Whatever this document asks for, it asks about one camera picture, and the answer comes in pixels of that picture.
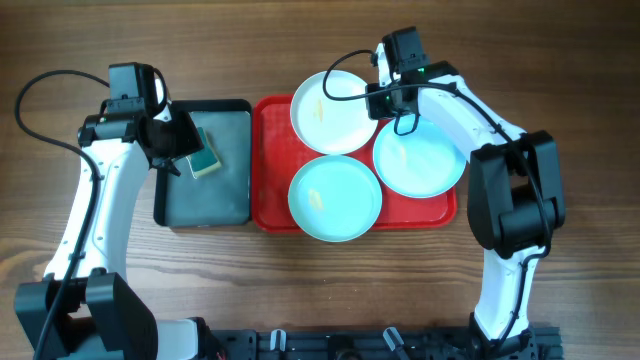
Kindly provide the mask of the white plate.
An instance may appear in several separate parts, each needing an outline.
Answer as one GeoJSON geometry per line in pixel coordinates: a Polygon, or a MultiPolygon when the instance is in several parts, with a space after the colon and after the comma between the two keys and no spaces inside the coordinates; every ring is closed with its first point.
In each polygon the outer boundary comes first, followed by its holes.
{"type": "Polygon", "coordinates": [[[329,99],[322,87],[324,75],[325,72],[316,73],[296,89],[290,107],[293,130],[318,153],[352,153],[373,137],[378,123],[369,118],[364,99],[329,99]]]}

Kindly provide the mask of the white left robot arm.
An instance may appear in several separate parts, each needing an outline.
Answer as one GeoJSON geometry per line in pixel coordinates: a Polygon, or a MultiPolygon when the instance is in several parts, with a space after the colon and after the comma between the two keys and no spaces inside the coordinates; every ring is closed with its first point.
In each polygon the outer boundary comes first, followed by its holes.
{"type": "Polygon", "coordinates": [[[190,116],[165,110],[91,115],[79,131],[81,175],[61,244],[15,311],[38,359],[198,359],[197,318],[158,321],[126,281],[138,192],[152,167],[202,147],[190,116]]]}

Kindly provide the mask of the green yellow sponge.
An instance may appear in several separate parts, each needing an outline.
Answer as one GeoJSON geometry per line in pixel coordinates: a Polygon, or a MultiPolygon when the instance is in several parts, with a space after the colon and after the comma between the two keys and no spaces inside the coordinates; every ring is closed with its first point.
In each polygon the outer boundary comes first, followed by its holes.
{"type": "Polygon", "coordinates": [[[195,179],[216,171],[222,165],[219,156],[202,127],[197,128],[203,148],[187,156],[192,176],[195,179]]]}

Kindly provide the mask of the light blue plate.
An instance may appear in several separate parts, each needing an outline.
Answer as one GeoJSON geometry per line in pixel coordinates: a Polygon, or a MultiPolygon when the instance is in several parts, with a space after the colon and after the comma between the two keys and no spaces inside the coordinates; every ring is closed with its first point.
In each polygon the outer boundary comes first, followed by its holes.
{"type": "Polygon", "coordinates": [[[395,122],[385,125],[373,146],[378,177],[393,192],[409,198],[432,198],[450,190],[467,160],[442,129],[420,118],[416,129],[400,136],[395,122]]]}

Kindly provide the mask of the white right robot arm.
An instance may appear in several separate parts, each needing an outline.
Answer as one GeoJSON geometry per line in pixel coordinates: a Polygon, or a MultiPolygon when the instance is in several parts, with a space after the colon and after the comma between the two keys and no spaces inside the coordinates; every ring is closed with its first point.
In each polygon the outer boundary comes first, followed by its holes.
{"type": "Polygon", "coordinates": [[[475,96],[442,61],[371,83],[373,120],[422,117],[442,130],[470,166],[467,216],[484,250],[479,301],[470,325],[484,342],[512,342],[529,327],[527,305],[537,263],[565,221],[557,146],[546,131],[528,133],[475,96]]]}

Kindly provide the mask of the light green plate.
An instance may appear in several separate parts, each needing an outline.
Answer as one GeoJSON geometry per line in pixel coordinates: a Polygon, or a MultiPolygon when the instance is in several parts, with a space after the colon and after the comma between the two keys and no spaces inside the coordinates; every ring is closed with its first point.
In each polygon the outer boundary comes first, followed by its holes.
{"type": "Polygon", "coordinates": [[[373,172],[344,155],[321,156],[294,175],[288,190],[292,218],[306,234],[331,243],[366,233],[382,209],[382,190],[373,172]]]}

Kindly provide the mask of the red plastic tray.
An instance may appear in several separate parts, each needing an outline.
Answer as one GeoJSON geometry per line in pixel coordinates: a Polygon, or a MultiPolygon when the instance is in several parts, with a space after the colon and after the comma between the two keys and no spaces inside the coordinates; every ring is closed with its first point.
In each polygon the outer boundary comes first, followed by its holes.
{"type": "MultiPolygon", "coordinates": [[[[288,192],[297,171],[319,154],[297,137],[291,124],[293,96],[261,99],[252,115],[251,217],[269,233],[299,233],[288,205],[288,192]]],[[[437,228],[447,225],[458,209],[456,190],[433,198],[399,195],[386,185],[374,230],[437,228]]]]}

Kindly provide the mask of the black water tray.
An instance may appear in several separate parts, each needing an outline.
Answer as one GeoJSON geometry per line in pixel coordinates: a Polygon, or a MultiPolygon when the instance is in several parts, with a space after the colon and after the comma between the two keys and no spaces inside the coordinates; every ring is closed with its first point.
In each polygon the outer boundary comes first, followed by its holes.
{"type": "Polygon", "coordinates": [[[166,227],[242,225],[250,220],[250,103],[242,99],[183,100],[204,148],[175,162],[175,176],[158,172],[154,220],[166,227]]]}

